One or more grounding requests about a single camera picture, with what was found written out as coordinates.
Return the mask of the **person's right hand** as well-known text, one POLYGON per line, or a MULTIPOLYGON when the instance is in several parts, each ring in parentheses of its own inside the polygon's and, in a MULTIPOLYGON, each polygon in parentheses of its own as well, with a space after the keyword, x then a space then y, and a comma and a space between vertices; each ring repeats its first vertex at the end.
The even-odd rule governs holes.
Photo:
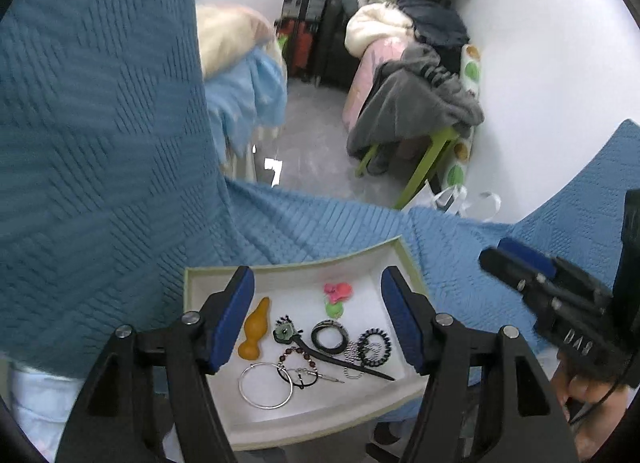
POLYGON ((562 353, 559 354, 558 360, 558 368, 554 371, 550 383, 566 419, 570 419, 566 406, 568 399, 574 399, 588 407, 587 417, 573 428, 579 460, 585 462, 598 452, 624 417, 629 405, 631 388, 622 385, 611 391, 612 383, 577 375, 562 353))

